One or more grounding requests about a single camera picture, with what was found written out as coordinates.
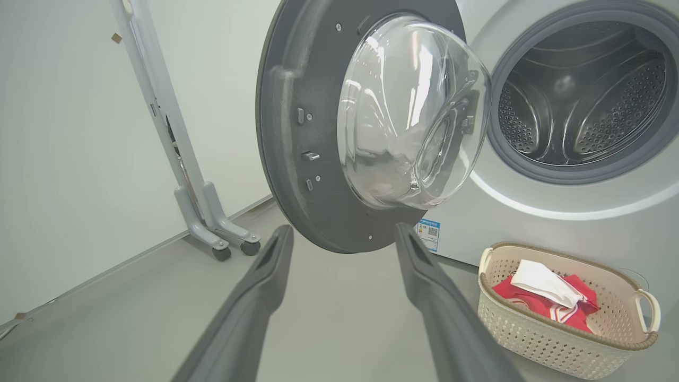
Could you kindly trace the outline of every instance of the metal stand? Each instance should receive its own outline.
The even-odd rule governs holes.
[[[224,213],[215,185],[203,180],[146,0],[111,0],[111,6],[158,137],[179,184],[175,197],[189,232],[212,247],[220,261],[231,256],[229,244],[246,255],[257,254],[261,237],[231,222]],[[175,151],[175,142],[181,157]]]

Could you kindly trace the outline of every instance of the stand leg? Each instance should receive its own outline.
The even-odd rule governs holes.
[[[208,208],[217,224],[216,227],[211,228],[222,234],[230,243],[239,245],[244,254],[248,256],[256,255],[261,247],[259,242],[261,237],[235,225],[226,217],[219,196],[217,196],[215,185],[211,181],[206,181],[203,184],[203,192],[208,201]]]
[[[231,250],[229,249],[228,243],[202,225],[196,215],[196,210],[191,202],[191,196],[186,188],[183,186],[175,188],[175,198],[177,199],[177,204],[179,204],[179,209],[186,221],[186,227],[189,228],[191,236],[211,246],[215,257],[219,261],[228,259],[231,256]]]

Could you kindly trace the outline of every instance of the gray floor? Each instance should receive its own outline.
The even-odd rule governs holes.
[[[239,220],[264,237],[286,223],[271,203]],[[19,325],[0,341],[0,381],[167,382],[252,261],[234,251],[217,262],[191,238],[167,245]],[[477,269],[442,261],[475,307]],[[511,356],[527,381],[578,381]],[[605,381],[676,381],[678,361],[675,308],[663,318],[659,342]],[[435,381],[422,318],[406,299],[394,247],[338,255],[296,234],[259,380]]]

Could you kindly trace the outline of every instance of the basket handle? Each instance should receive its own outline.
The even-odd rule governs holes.
[[[650,328],[646,327],[646,322],[644,321],[644,315],[641,312],[641,304],[640,301],[642,297],[645,297],[649,302],[650,302],[650,307],[651,307],[651,313],[653,316],[650,319]],[[643,289],[638,289],[637,290],[637,295],[635,296],[636,299],[636,305],[637,305],[637,312],[639,313],[639,320],[641,321],[641,327],[644,330],[644,333],[648,334],[650,332],[657,332],[658,329],[660,329],[660,304],[658,303],[658,300],[653,297],[652,294],[648,293],[647,291]]]
[[[490,256],[493,254],[493,249],[492,248],[486,248],[485,251],[483,251],[483,255],[481,255],[481,262],[479,263],[479,276],[483,272],[485,272],[485,269],[488,267],[488,264],[490,264]]]

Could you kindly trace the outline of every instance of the sticker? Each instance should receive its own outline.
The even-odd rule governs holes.
[[[439,234],[441,233],[441,224],[432,222],[431,220],[422,219],[418,223],[418,236],[432,252],[436,252],[439,248]]]

